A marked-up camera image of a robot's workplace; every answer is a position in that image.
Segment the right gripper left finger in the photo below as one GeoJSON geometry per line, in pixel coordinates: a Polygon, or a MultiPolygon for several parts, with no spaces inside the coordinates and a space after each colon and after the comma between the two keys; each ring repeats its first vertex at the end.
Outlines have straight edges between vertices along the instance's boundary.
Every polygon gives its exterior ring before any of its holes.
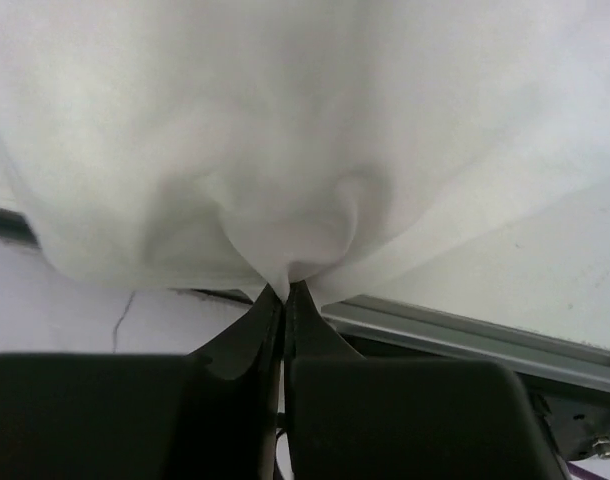
{"type": "Polygon", "coordinates": [[[0,479],[270,479],[281,301],[185,355],[0,354],[0,479]]]}

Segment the white red print t-shirt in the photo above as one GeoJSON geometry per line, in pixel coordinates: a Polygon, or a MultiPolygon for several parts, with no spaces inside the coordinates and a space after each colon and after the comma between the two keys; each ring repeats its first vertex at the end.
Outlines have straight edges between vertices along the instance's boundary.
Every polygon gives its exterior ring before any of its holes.
{"type": "Polygon", "coordinates": [[[363,294],[610,177],[610,1],[0,1],[50,263],[363,294]]]}

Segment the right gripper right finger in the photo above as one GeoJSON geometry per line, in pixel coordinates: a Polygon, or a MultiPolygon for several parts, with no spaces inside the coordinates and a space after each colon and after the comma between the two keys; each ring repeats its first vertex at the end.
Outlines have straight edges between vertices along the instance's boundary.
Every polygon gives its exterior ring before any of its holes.
{"type": "Polygon", "coordinates": [[[285,401],[298,479],[565,479],[519,377],[490,361],[367,358],[296,283],[285,401]]]}

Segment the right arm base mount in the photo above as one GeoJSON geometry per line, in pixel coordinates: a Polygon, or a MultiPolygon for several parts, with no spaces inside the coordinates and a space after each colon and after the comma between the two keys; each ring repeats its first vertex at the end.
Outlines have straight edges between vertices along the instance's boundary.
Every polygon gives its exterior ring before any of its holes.
{"type": "Polygon", "coordinates": [[[610,406],[542,393],[530,397],[564,460],[610,460],[610,406]]]}

